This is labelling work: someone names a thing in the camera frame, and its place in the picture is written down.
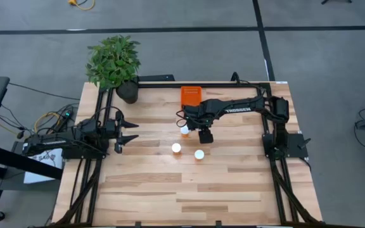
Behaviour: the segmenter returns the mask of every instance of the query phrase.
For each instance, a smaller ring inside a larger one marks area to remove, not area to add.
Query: yellow cable
[[[57,114],[57,113],[46,113],[44,114],[43,116],[39,117],[36,122],[35,122],[35,126],[34,126],[34,129],[35,129],[35,132],[37,132],[37,126],[38,126],[38,123],[44,118],[44,117],[48,117],[50,115],[54,115],[56,118],[57,118],[57,125],[60,123],[60,116]]]
[[[18,135],[18,133],[14,132],[13,130],[8,129],[7,127],[3,126],[2,124],[0,124],[0,127],[4,128],[5,130],[9,131],[10,133],[14,134],[15,136]]]
[[[83,8],[83,7],[79,6],[77,4],[77,0],[68,0],[68,3],[78,7],[78,9],[80,9],[80,10],[90,10],[90,9],[94,8],[94,6],[95,6],[95,0],[93,0],[93,4],[89,8]]]

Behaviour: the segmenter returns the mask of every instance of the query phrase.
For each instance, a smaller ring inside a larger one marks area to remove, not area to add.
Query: green plant
[[[136,77],[140,66],[135,47],[138,41],[131,37],[115,36],[101,41],[102,45],[89,46],[92,56],[86,65],[88,81],[100,88],[117,88]]]

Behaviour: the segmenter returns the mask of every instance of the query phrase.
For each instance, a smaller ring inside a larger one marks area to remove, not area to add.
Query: orange box
[[[202,88],[199,86],[181,87],[181,107],[183,105],[198,106],[202,101]]]

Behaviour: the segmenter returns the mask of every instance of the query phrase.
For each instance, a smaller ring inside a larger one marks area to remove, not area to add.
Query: gray carpet
[[[365,25],[365,1],[260,0],[265,26]],[[66,1],[0,0],[0,30],[138,27],[256,26],[250,0],[100,0],[91,11]],[[12,82],[79,98],[86,80],[86,46],[116,34],[0,35],[0,76]],[[172,73],[176,80],[267,80],[258,32],[131,34],[140,75]],[[266,32],[276,80],[290,84],[308,144],[323,218],[365,226],[365,149],[353,135],[365,108],[365,31]],[[70,100],[8,87],[3,104],[31,127],[43,113]],[[365,131],[358,132],[365,142]],[[0,128],[0,147],[14,136]],[[0,227],[42,225],[56,192],[4,192]]]

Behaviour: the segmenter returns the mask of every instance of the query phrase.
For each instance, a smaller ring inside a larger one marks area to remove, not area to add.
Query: wooden table
[[[286,128],[296,133],[299,126],[288,84],[271,82],[271,89],[273,96],[289,101]],[[257,95],[252,88],[204,88],[202,94],[203,100]],[[97,95],[94,85],[84,84],[76,122],[94,113]],[[211,128],[214,142],[200,144],[196,132],[183,138],[176,126],[180,89],[140,89],[135,104],[126,104],[114,93],[112,105],[123,111],[127,121],[140,125],[126,129],[124,135],[139,137],[121,155],[114,152],[111,142],[99,178],[93,225],[134,225],[135,221],[142,225],[214,225],[216,220],[224,225],[279,224],[260,114],[225,115]],[[173,143],[181,144],[181,155],[172,154]],[[202,161],[193,156],[197,149],[205,152]],[[293,192],[312,216],[321,219],[308,166],[296,158],[287,162]],[[68,210],[78,163],[71,160],[65,165],[53,222]],[[291,220],[288,200],[282,195],[287,220]],[[86,220],[88,202],[81,221]]]

